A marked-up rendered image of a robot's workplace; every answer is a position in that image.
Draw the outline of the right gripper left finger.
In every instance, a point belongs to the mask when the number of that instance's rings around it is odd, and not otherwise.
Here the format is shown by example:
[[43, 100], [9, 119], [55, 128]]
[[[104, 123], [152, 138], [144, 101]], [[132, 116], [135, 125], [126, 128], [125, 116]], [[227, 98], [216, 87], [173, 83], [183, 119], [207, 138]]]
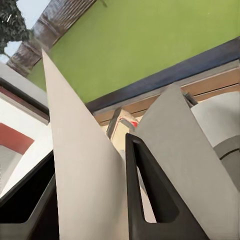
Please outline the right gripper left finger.
[[54, 150], [0, 198], [0, 240], [60, 240]]

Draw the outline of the paper coffee filter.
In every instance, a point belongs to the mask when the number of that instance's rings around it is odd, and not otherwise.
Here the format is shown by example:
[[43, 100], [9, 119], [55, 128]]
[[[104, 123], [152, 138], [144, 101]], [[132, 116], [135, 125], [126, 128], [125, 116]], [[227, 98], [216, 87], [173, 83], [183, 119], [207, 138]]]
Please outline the paper coffee filter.
[[[129, 240], [126, 161], [43, 48], [42, 57], [50, 123], [0, 198], [53, 150], [59, 240]], [[140, 192], [145, 220], [157, 223]]]

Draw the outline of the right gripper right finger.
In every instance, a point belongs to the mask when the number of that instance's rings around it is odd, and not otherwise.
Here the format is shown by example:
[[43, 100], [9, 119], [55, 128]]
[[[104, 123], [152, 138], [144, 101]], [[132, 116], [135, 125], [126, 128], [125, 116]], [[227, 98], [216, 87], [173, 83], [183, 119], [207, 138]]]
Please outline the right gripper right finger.
[[[125, 134], [129, 240], [210, 240], [144, 141]], [[156, 223], [145, 220], [139, 168]]]

